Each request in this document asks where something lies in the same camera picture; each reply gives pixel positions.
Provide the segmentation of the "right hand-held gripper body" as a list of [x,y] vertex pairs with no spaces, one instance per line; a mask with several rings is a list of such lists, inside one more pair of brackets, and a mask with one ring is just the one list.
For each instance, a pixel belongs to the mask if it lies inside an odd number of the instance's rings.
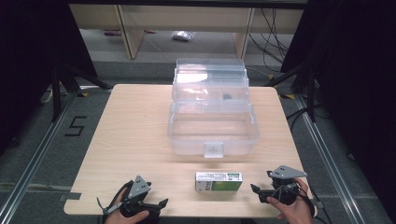
[[286,165],[280,165],[274,171],[268,171],[267,174],[272,179],[272,186],[274,188],[270,196],[285,205],[291,205],[296,201],[299,187],[295,179],[297,177],[307,177],[306,172]]

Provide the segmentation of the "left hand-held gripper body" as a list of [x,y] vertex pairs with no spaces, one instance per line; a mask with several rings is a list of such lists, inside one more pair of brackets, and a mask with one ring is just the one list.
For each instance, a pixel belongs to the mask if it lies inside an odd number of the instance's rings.
[[132,217],[145,209],[144,199],[150,191],[150,184],[138,175],[121,198],[120,212],[124,217]]

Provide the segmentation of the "person's left hand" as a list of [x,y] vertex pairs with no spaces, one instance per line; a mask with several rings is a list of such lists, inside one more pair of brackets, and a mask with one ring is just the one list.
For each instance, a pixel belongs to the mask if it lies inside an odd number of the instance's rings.
[[108,215],[104,224],[137,224],[149,216],[149,211],[141,211],[132,217],[125,217],[119,210]]

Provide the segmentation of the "person's right hand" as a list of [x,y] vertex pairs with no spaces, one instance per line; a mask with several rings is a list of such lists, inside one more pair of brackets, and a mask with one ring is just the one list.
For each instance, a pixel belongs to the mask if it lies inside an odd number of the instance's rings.
[[310,208],[300,196],[290,205],[280,203],[277,199],[274,203],[270,204],[280,212],[276,216],[279,220],[286,219],[289,224],[314,224]]

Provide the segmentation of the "green and white carton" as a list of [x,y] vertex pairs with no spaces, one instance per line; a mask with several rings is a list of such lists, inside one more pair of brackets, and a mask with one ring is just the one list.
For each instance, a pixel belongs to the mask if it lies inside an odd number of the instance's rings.
[[196,172],[196,191],[238,191],[243,183],[241,173]]

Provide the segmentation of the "clear plastic storage box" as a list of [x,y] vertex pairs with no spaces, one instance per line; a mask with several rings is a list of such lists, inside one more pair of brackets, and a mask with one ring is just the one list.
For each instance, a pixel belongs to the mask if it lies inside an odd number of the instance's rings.
[[247,155],[260,130],[244,62],[178,59],[167,136],[177,155]]

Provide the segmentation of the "black metal stand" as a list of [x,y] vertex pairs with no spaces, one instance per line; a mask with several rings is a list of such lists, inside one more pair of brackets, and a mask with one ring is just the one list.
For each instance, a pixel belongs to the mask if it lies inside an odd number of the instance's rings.
[[307,110],[308,117],[312,122],[315,122],[314,114],[314,101],[315,101],[315,72],[313,67],[308,63],[301,63],[296,67],[290,69],[282,76],[271,80],[269,83],[264,84],[264,87],[274,87],[277,84],[295,76],[291,90],[294,93],[307,93]]
[[112,86],[101,81],[97,76],[90,75],[89,73],[86,73],[83,70],[67,63],[56,63],[51,72],[53,121],[59,118],[62,112],[60,91],[61,86],[64,86],[67,92],[78,93],[81,91],[81,88],[75,80],[75,77],[82,77],[83,79],[104,90],[112,89]]

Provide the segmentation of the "black curtain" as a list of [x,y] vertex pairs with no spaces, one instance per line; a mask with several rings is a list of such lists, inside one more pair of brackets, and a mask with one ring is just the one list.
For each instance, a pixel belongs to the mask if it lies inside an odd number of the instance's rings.
[[321,99],[396,223],[396,0],[308,0],[282,68],[321,44]]
[[97,74],[67,0],[0,0],[0,155],[18,135],[53,73]]

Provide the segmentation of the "crumpled clear plastic bag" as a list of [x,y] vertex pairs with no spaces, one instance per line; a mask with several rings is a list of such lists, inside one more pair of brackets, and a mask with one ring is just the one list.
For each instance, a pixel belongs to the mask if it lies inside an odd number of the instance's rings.
[[196,33],[191,31],[174,31],[172,39],[177,41],[189,42],[192,41]]

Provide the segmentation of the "light wooden shelf unit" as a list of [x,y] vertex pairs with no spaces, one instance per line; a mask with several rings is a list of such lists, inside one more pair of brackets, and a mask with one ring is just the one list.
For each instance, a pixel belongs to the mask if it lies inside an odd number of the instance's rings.
[[80,29],[119,30],[127,57],[133,59],[146,30],[232,33],[238,58],[243,59],[248,34],[293,35],[300,9],[237,7],[160,7],[71,4]]

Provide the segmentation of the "aluminium floor rail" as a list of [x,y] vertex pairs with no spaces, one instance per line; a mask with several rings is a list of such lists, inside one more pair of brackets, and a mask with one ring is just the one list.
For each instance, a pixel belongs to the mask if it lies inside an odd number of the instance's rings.
[[61,107],[61,112],[58,117],[52,121],[45,132],[44,137],[40,141],[40,144],[35,150],[33,157],[29,160],[29,163],[23,170],[20,178],[14,185],[12,191],[7,197],[7,200],[0,208],[0,224],[8,224],[13,218],[17,208],[19,207],[21,200],[28,189],[35,173],[37,172],[40,164],[44,160],[56,133],[64,121],[64,117],[67,113],[68,108],[74,103],[77,95],[75,93],[68,93],[64,98],[64,105]]
[[323,160],[324,166],[329,174],[330,180],[340,198],[342,205],[346,210],[346,214],[352,224],[365,224],[365,218],[362,216],[361,210],[354,199],[345,179],[338,169],[334,158],[328,149],[317,124],[309,115],[304,115],[304,123],[310,132],[311,137],[316,145],[318,154]]

